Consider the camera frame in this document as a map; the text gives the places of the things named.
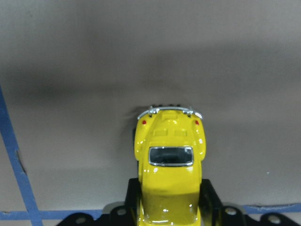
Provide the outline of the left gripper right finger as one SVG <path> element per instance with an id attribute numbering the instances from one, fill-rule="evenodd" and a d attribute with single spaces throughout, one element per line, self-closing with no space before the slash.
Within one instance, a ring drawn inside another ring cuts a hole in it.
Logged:
<path id="1" fill-rule="evenodd" d="M 299 223 L 277 212 L 268 212 L 255 220 L 234 205 L 224 205 L 211 181 L 203 179 L 199 208 L 206 226 L 298 226 Z"/>

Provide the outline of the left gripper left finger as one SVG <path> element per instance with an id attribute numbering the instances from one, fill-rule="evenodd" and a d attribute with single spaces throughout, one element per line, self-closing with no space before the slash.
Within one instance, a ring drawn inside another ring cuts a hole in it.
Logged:
<path id="1" fill-rule="evenodd" d="M 114 207 L 108 214 L 93 219 L 89 214 L 74 213 L 62 220 L 60 226 L 136 226 L 138 206 L 141 198 L 141 185 L 138 178 L 128 182 L 127 193 L 123 205 Z"/>

